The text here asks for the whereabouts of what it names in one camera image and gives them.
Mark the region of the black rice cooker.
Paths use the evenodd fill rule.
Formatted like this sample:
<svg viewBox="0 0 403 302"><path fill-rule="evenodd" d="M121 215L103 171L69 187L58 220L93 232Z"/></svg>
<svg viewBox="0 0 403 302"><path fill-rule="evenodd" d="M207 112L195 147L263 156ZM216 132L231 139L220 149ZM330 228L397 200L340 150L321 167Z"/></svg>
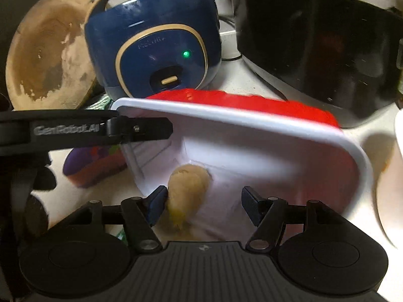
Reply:
<svg viewBox="0 0 403 302"><path fill-rule="evenodd" d="M232 0L237 48L286 99L354 128L390 107L402 74L402 17L359 0Z"/></svg>

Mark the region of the green patterned cloth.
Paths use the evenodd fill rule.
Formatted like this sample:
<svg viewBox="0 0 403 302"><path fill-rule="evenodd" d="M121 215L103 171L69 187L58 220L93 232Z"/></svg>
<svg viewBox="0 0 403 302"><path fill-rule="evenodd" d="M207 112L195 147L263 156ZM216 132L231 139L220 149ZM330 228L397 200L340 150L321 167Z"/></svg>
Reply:
<svg viewBox="0 0 403 302"><path fill-rule="evenodd" d="M94 100L85 107L85 110L109 110L112 104L113 100L107 94L104 94L95 97Z"/></svg>

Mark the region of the blue rice cooker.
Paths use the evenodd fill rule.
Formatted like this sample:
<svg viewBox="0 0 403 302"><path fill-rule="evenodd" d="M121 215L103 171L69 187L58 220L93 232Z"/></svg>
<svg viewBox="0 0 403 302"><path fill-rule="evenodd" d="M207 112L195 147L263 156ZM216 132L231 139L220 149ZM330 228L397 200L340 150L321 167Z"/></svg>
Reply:
<svg viewBox="0 0 403 302"><path fill-rule="evenodd" d="M202 89L221 65L215 0L96 0L85 40L112 100Z"/></svg>

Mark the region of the purple pink silicone mat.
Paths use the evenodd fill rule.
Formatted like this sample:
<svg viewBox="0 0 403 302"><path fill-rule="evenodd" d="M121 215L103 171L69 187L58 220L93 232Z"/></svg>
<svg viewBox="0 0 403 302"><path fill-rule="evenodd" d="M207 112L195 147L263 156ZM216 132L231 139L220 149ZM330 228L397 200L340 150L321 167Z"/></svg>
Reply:
<svg viewBox="0 0 403 302"><path fill-rule="evenodd" d="M74 148L63 164L63 175L76 187L89 188L127 168L119 145Z"/></svg>

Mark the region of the brown food scrap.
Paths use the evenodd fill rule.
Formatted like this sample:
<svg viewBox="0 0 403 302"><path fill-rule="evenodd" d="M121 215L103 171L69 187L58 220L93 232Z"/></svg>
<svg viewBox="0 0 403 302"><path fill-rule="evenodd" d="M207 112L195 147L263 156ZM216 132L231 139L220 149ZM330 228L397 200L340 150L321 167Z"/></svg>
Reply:
<svg viewBox="0 0 403 302"><path fill-rule="evenodd" d="M172 172L165 210L154 228L163 244L200 240L201 232L191 219L205 202L210 182L209 172L197 165L185 164Z"/></svg>

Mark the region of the red white rectangular tray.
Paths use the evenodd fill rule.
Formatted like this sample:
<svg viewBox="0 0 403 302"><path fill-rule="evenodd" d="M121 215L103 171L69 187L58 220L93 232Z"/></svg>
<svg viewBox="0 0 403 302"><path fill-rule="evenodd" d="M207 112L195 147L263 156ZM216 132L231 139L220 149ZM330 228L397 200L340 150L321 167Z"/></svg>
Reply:
<svg viewBox="0 0 403 302"><path fill-rule="evenodd" d="M249 186L292 205L320 200L349 220L373 206L372 166L329 112L300 102L190 89L148 99L121 98L127 117L165 117L165 140L126 144L124 152L143 195L166 185L179 166L195 164L211 177L192 224L210 237L246 242L253 224L241 206Z"/></svg>

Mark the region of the round wooden cutting board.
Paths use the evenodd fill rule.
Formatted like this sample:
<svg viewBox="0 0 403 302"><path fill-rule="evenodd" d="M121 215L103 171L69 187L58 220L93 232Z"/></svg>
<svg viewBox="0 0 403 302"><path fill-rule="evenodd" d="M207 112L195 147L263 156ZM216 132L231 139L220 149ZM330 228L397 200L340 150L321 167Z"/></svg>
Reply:
<svg viewBox="0 0 403 302"><path fill-rule="evenodd" d="M96 86L84 35L94 0L39 0L13 36L6 85L15 110L76 109Z"/></svg>

